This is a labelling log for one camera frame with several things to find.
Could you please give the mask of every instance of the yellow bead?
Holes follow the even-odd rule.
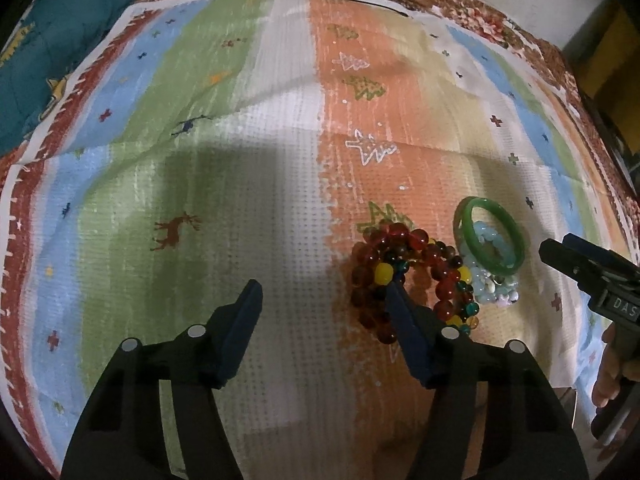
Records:
[[[388,285],[394,278],[394,268],[385,263],[376,265],[376,272],[373,281],[376,285]]]
[[[475,330],[476,328],[478,328],[478,325],[480,324],[480,320],[476,316],[471,316],[466,320],[466,324],[469,325],[469,328],[471,330]]]
[[[471,271],[467,266],[462,266],[458,268],[458,272],[460,273],[460,280],[465,283],[471,283]]]
[[[453,325],[453,326],[462,326],[462,320],[460,319],[460,316],[452,316],[448,321],[447,321],[448,325]]]

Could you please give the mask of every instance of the red animal print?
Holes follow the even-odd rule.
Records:
[[[156,222],[156,231],[166,229],[166,238],[154,238],[154,241],[159,245],[158,247],[154,247],[151,251],[159,251],[164,249],[165,247],[175,247],[180,241],[180,225],[183,223],[189,224],[196,231],[200,230],[200,226],[202,222],[197,216],[187,215],[186,212],[182,213],[182,216],[177,216],[173,220],[164,223],[164,222]]]

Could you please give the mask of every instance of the bangle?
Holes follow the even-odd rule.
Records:
[[[475,207],[491,213],[506,229],[513,248],[510,257],[506,258],[503,255],[502,259],[495,258],[484,249],[474,230],[472,211]],[[477,196],[469,196],[462,200],[456,208],[453,232],[457,245],[460,247],[463,243],[466,244],[478,264],[492,274],[503,277],[512,276],[524,261],[524,239],[515,220],[500,204],[493,200]]]

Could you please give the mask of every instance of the red beaded bracelet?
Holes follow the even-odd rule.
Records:
[[[360,324],[375,332],[381,343],[397,339],[385,312],[386,286],[393,280],[404,284],[412,267],[430,269],[438,282],[433,311],[439,319],[466,334],[478,326],[480,307],[474,301],[471,272],[455,247],[429,238],[424,229],[409,231],[404,223],[389,219],[367,228],[363,238],[351,250],[356,264],[351,271],[351,304],[359,309]]]

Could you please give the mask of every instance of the white dot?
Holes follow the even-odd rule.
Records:
[[[120,345],[120,348],[122,348],[125,352],[131,352],[132,350],[135,350],[137,346],[138,346],[138,340],[130,337],[129,339],[125,339],[122,342],[122,344]]]
[[[202,337],[205,335],[206,331],[207,329],[204,328],[203,325],[193,325],[189,327],[187,334],[189,337]]]
[[[524,343],[522,341],[518,341],[517,339],[515,339],[509,343],[509,349],[512,352],[516,352],[516,354],[524,354],[524,351],[527,349],[527,347],[524,346]]]
[[[460,332],[454,326],[446,326],[440,333],[447,339],[458,339],[460,337]]]

